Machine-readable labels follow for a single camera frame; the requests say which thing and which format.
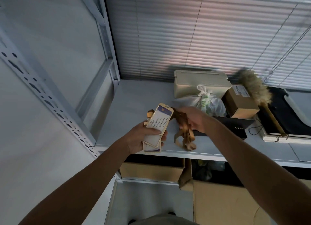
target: cardboard box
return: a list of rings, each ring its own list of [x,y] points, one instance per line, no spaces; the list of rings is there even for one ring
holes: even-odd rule
[[[178,182],[184,168],[184,158],[134,154],[121,165],[120,173],[122,178]]]
[[[179,187],[193,191],[193,218],[200,225],[271,224],[246,188],[193,180],[190,159],[186,159]]]
[[[233,84],[222,101],[232,118],[252,118],[259,111],[258,105],[243,85]]]

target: cardboard box flap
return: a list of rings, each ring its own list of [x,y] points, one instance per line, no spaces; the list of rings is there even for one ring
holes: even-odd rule
[[[193,181],[194,220],[200,225],[267,225],[270,217],[242,187]]]
[[[185,159],[185,168],[181,173],[178,184],[179,188],[182,190],[191,190],[191,188],[193,188],[191,159]]]

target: beige plastic storage box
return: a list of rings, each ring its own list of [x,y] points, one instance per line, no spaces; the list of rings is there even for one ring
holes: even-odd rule
[[[223,72],[175,70],[174,76],[175,98],[198,94],[196,87],[199,84],[206,86],[207,90],[212,90],[218,98],[222,98],[231,88],[231,83]]]

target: white plastic bag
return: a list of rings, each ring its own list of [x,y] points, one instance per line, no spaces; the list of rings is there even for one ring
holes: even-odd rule
[[[211,116],[226,116],[226,107],[221,99],[212,94],[212,91],[207,91],[204,85],[197,85],[196,88],[200,91],[198,95],[178,98],[175,102],[181,106],[194,106]]]

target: id badge holder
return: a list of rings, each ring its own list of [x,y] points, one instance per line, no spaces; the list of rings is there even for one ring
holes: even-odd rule
[[[144,122],[144,128],[147,126],[153,113],[154,113],[153,109],[147,112],[147,121]],[[152,145],[149,145],[146,142],[143,142],[142,146],[143,146],[143,151],[145,153],[161,153],[161,140],[158,142],[157,147],[153,147]]]

